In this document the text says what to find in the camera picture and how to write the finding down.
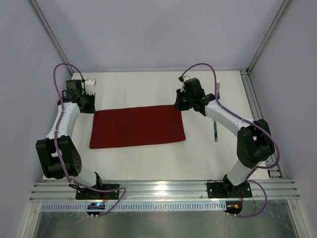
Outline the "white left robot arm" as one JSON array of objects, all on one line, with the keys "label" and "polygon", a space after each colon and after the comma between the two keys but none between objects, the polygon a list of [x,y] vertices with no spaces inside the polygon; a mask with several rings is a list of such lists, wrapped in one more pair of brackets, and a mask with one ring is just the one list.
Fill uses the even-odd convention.
[{"label": "white left robot arm", "polygon": [[95,113],[94,79],[68,80],[57,102],[57,116],[45,139],[36,142],[36,150],[48,179],[66,178],[78,186],[102,189],[98,173],[83,167],[72,134],[80,114]]}]

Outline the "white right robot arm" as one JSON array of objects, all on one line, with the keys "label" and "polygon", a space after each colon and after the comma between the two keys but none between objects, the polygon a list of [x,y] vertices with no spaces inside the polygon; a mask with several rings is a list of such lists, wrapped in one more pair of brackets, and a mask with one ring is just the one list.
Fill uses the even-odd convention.
[{"label": "white right robot arm", "polygon": [[264,119],[247,120],[230,111],[216,94],[206,94],[197,78],[180,77],[179,81],[182,86],[176,90],[174,104],[177,110],[193,109],[219,122],[237,138],[238,161],[222,180],[222,192],[227,197],[236,196],[257,166],[275,152],[268,123]]}]

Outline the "dark red cloth napkin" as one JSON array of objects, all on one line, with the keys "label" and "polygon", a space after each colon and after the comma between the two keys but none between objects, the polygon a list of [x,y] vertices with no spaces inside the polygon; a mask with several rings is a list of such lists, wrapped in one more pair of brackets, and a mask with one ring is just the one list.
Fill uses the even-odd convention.
[{"label": "dark red cloth napkin", "polygon": [[173,105],[101,110],[94,114],[91,149],[157,145],[186,140]]}]

